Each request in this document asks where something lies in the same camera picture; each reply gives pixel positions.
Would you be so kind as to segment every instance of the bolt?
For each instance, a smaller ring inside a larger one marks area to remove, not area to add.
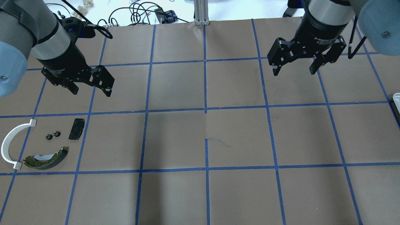
[[[390,34],[390,33],[389,33],[389,32],[387,32],[387,31],[385,31],[385,32],[381,33],[382,37],[386,37],[386,36],[388,36],[389,34]]]
[[[51,134],[46,135],[47,140],[51,140],[52,138],[53,138],[53,135],[51,135]]]

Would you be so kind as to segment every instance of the grid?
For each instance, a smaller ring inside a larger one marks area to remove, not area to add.
[[[179,171],[205,171],[206,172],[206,203],[207,203],[207,224],[211,224],[210,220],[210,184],[209,184],[209,171],[214,171],[214,170],[247,170],[247,169],[271,169],[271,170],[276,170],[276,182],[277,182],[277,188],[278,188],[278,195],[279,195],[279,202],[280,202],[280,211],[282,215],[282,222],[284,225],[286,225],[286,218],[285,218],[285,210],[284,210],[284,200],[282,197],[282,190],[281,190],[281,182],[280,182],[280,176],[279,176],[279,169],[288,169],[288,168],[322,168],[322,167],[343,167],[345,174],[346,174],[346,179],[348,182],[348,186],[350,189],[350,194],[352,197],[352,202],[354,204],[354,208],[356,211],[356,216],[358,219],[358,223],[361,225],[363,224],[362,218],[360,216],[358,206],[357,206],[357,201],[354,196],[353,188],[352,188],[352,183],[350,180],[349,172],[348,172],[348,167],[359,167],[359,166],[385,166],[385,165],[400,165],[400,162],[380,162],[380,163],[346,163],[346,160],[344,158],[344,154],[342,151],[341,143],[339,140],[338,132],[335,126],[335,121],[331,112],[330,106],[332,105],[352,105],[352,104],[389,104],[390,99],[387,95],[387,92],[385,91],[385,88],[383,86],[383,83],[375,69],[375,66],[371,60],[370,55],[371,54],[376,54],[374,52],[368,52],[367,48],[365,45],[363,45],[365,53],[358,53],[358,55],[366,55],[369,59],[369,62],[371,64],[371,67],[375,73],[376,79],[378,80],[380,87],[382,89],[383,94],[385,95],[386,101],[374,101],[374,102],[329,102],[327,94],[325,92],[324,84],[321,78],[321,74],[318,71],[318,79],[321,85],[321,89],[324,94],[325,98],[325,103],[314,103],[314,104],[276,104],[276,105],[270,105],[268,103],[268,98],[266,94],[266,88],[265,88],[265,83],[264,83],[264,76],[263,76],[263,67],[262,67],[262,59],[267,59],[267,57],[262,57],[260,55],[260,48],[258,45],[258,38],[257,38],[257,32],[256,32],[256,27],[254,25],[254,20],[252,20],[252,29],[254,31],[254,38],[256,42],[256,48],[257,48],[257,57],[252,57],[252,58],[226,58],[226,59],[206,59],[206,27],[204,26],[203,28],[203,43],[204,43],[204,59],[203,60],[188,60],[188,61],[173,61],[173,62],[153,62],[153,53],[154,53],[154,39],[156,35],[156,27],[154,26],[153,28],[153,35],[152,35],[152,45],[151,45],[151,55],[150,55],[150,62],[149,63],[131,63],[131,64],[109,64],[105,66],[131,66],[131,65],[149,65],[149,74],[148,74],[148,85],[147,85],[147,94],[146,94],[146,108],[145,110],[138,110],[138,111],[114,111],[114,112],[92,112],[92,105],[93,105],[93,100],[94,100],[94,95],[95,95],[95,88],[92,90],[92,97],[90,101],[90,106],[89,110],[87,113],[65,113],[65,114],[37,114],[37,109],[43,94],[43,90],[45,88],[46,84],[46,79],[43,82],[41,92],[39,94],[39,98],[36,103],[36,107],[34,110],[34,113],[32,115],[5,115],[5,116],[0,116],[0,118],[36,118],[36,117],[61,117],[61,116],[82,116],[85,115],[87,116],[86,120],[86,125],[85,125],[85,130],[83,132],[82,136],[82,145],[80,148],[80,153],[79,153],[79,158],[78,158],[78,163],[76,166],[75,171],[61,171],[61,172],[22,172],[22,173],[17,173],[15,170],[12,173],[0,173],[0,176],[12,176],[10,186],[2,207],[2,211],[0,214],[0,220],[3,216],[4,210],[7,205],[8,197],[10,195],[10,192],[12,191],[12,186],[14,183],[15,176],[19,175],[74,175],[74,181],[72,185],[72,190],[70,194],[70,199],[69,199],[69,204],[68,204],[68,211],[67,211],[67,216],[65,219],[65,224],[68,224],[69,220],[69,215],[70,215],[70,210],[71,210],[71,205],[72,205],[72,200],[74,198],[74,191],[75,191],[75,186],[76,186],[76,180],[78,175],[80,174],[105,174],[105,173],[138,173],[139,174],[139,180],[138,180],[138,192],[137,192],[137,204],[136,204],[136,224],[138,224],[138,217],[139,217],[139,208],[140,208],[140,195],[141,195],[141,187],[142,187],[142,175],[143,173],[164,173],[164,172],[179,172]],[[361,38],[360,31],[357,29],[357,33]],[[103,42],[103,48],[102,48],[102,53],[100,56],[100,61],[99,64],[102,63],[102,58],[103,58],[103,53],[104,53],[104,47],[106,45],[106,38],[104,38]],[[208,107],[207,106],[207,62],[216,62],[216,61],[234,61],[234,60],[258,60],[259,63],[259,68],[260,68],[260,73],[261,73],[261,83],[262,83],[262,88],[263,88],[263,94],[264,94],[264,100],[265,100],[265,105],[254,105],[254,106],[227,106],[227,107]],[[193,62],[203,62],[204,64],[204,108],[179,108],[179,109],[160,109],[160,110],[149,110],[148,109],[148,102],[149,102],[149,93],[150,93],[150,79],[152,75],[152,66],[154,64],[173,64],[173,63],[193,63]],[[41,70],[40,68],[35,68],[35,69],[28,69],[28,70]],[[273,127],[271,124],[271,117],[270,117],[270,108],[273,107],[300,107],[300,106],[326,106],[330,120],[332,123],[332,127],[334,130],[335,138],[337,141],[338,149],[341,155],[341,160],[342,163],[339,164],[318,164],[318,165],[279,165],[277,156],[276,156],[276,150],[275,150],[275,143],[274,143],[274,133],[273,133]],[[171,111],[203,111],[205,113],[208,112],[208,110],[224,110],[224,109],[240,109],[240,108],[265,108],[266,113],[267,113],[267,118],[268,118],[268,127],[269,127],[269,132],[270,132],[270,139],[271,139],[271,144],[272,144],[272,153],[273,153],[273,158],[274,158],[274,165],[273,166],[241,166],[241,167],[210,167],[209,162],[208,162],[208,139],[205,139],[205,167],[194,167],[194,168],[176,168],[176,169],[143,169],[143,161],[144,161],[144,153],[145,153],[145,143],[146,143],[146,131],[147,131],[147,122],[148,122],[148,115],[149,113],[160,113],[160,112],[171,112]],[[82,152],[84,149],[84,144],[85,144],[85,139],[86,139],[86,134],[87,130],[89,127],[89,122],[90,122],[90,116],[91,115],[105,115],[105,114],[131,114],[131,113],[144,113],[145,114],[145,121],[144,121],[144,130],[143,130],[143,140],[142,140],[142,153],[141,153],[141,159],[140,159],[140,169],[139,170],[115,170],[115,171],[80,171],[80,161],[82,157]],[[22,150],[20,152],[18,161],[21,161],[22,155],[24,153],[25,145],[28,140],[30,134],[30,128],[28,129],[27,135],[24,140],[24,144],[22,147]]]

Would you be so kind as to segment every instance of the white tray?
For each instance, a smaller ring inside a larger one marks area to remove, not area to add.
[[[400,112],[400,93],[393,95],[393,101],[396,104],[397,110]]]

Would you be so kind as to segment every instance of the green curved object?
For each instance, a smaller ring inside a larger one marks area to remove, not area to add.
[[[24,159],[24,164],[27,167],[39,170],[50,169],[59,164],[67,154],[68,147],[62,147],[58,152],[54,153],[49,160],[37,160],[32,156],[28,156]]]

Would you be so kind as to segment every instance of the metal post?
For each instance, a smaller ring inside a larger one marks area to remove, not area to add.
[[[194,0],[194,17],[196,25],[209,25],[208,0]]]

